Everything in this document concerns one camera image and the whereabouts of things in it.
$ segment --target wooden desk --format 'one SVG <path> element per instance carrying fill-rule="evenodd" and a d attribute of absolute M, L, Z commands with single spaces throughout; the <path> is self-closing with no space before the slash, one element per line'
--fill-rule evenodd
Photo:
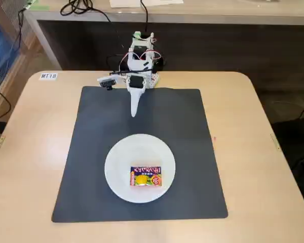
<path fill-rule="evenodd" d="M 158 84 L 200 89 L 226 219 L 53 223 L 81 89 L 106 74 L 29 79 L 0 147 L 0 243 L 149 242 L 147 233 L 151 242 L 304 243 L 304 200 L 250 80 L 236 72 L 162 72 Z"/>

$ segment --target desk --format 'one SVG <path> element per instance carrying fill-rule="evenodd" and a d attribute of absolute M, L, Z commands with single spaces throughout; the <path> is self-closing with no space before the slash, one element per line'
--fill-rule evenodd
<path fill-rule="evenodd" d="M 0 243 L 132 242 L 147 232 L 153 242 L 304 243 L 304 200 L 250 80 L 236 72 L 161 72 L 158 84 L 200 89 L 226 219 L 52 223 L 81 89 L 106 74 L 29 79 L 0 147 Z"/>
<path fill-rule="evenodd" d="M 259 3 L 257 0 L 185 0 L 184 4 L 148 7 L 151 23 L 186 24 L 270 24 L 304 25 L 304 0 L 282 0 L 278 3 Z M 93 0 L 93 6 L 107 13 L 112 22 L 145 22 L 145 12 L 140 8 L 111 8 L 109 0 Z M 105 22 L 100 13 L 61 16 L 60 10 L 67 0 L 38 0 L 25 12 L 27 21 L 37 34 L 46 53 L 58 69 L 70 69 L 59 60 L 59 53 L 52 48 L 52 42 L 61 42 L 53 36 L 52 26 L 40 25 L 43 21 Z"/>

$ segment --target robotic arm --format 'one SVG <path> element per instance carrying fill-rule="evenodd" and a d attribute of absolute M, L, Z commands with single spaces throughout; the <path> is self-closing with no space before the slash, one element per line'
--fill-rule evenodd
<path fill-rule="evenodd" d="M 131 95 L 132 117 L 137 113 L 138 103 L 145 89 L 154 88 L 159 79 L 156 71 L 154 71 L 154 63 L 161 58 L 161 55 L 153 50 L 153 41 L 153 33 L 149 37 L 143 38 L 141 32 L 135 32 L 132 45 L 126 54 L 128 56 L 127 65 L 129 71 L 125 71 L 125 75 L 122 75 L 120 71 L 119 74 L 98 79 L 100 85 L 108 90 L 111 90 L 112 86 L 121 80 L 126 82 L 126 88 Z"/>

